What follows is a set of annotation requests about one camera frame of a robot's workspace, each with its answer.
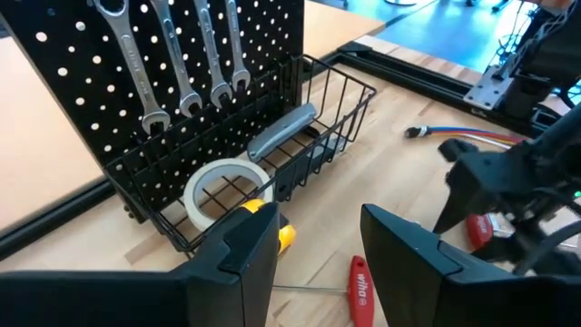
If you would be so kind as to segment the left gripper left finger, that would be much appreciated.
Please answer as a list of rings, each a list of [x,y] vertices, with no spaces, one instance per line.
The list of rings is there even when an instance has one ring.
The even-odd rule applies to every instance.
[[[0,327],[264,327],[279,228],[240,207],[169,272],[2,272]]]

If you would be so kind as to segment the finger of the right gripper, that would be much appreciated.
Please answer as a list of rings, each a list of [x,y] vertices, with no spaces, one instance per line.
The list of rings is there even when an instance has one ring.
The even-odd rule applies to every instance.
[[[449,195],[433,232],[442,234],[465,221],[471,214],[481,213],[480,189],[476,183],[448,181]]]
[[[462,154],[473,153],[477,150],[474,144],[458,138],[447,139],[438,147],[438,151],[447,162],[455,162]]]

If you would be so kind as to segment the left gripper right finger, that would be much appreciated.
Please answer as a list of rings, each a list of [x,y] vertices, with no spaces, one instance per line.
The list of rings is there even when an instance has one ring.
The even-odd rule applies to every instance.
[[[389,327],[581,327],[581,277],[516,276],[375,204],[360,232]]]

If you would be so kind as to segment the cream masking tape roll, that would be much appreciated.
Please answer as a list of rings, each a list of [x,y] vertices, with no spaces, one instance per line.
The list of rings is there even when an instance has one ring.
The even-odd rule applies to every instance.
[[[254,182],[258,187],[265,186],[271,180],[266,171],[256,163],[242,159],[220,159],[204,165],[190,177],[183,191],[183,203],[189,220],[200,232],[211,227],[216,219],[202,211],[198,200],[210,183],[226,176],[241,176]]]

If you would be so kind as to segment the black handled tool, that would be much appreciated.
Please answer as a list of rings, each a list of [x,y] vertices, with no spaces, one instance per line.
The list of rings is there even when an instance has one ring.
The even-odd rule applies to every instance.
[[[334,157],[345,146],[342,136],[324,140],[305,154],[298,155],[291,163],[284,164],[275,173],[275,198],[277,202],[289,201],[297,186],[304,186],[309,177],[319,173],[320,168]]]

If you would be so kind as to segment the yellow black tape measure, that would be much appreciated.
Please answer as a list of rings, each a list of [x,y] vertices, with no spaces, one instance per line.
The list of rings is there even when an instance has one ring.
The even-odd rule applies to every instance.
[[[262,199],[255,198],[251,199],[241,205],[242,208],[250,213],[258,212],[266,202]],[[278,255],[282,255],[295,241],[297,231],[293,225],[291,225],[289,219],[280,214],[280,228],[279,228],[279,250]]]

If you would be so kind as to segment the black metal pegboard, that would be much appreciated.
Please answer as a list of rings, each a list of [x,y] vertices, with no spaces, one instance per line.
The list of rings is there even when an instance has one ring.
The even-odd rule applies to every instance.
[[[0,0],[0,19],[26,53],[97,163],[125,195],[160,211],[182,195],[191,173],[239,154],[252,134],[282,113],[290,85],[281,69],[303,51],[305,0],[234,0],[241,57],[250,72],[222,107],[211,100],[212,72],[198,20],[199,0],[166,0],[180,60],[202,98],[189,115],[173,56],[151,0],[129,0],[130,27],[157,104],[171,117],[166,132],[143,130],[143,105],[118,41],[96,10],[118,0]],[[226,3],[206,0],[222,76],[234,70]]]

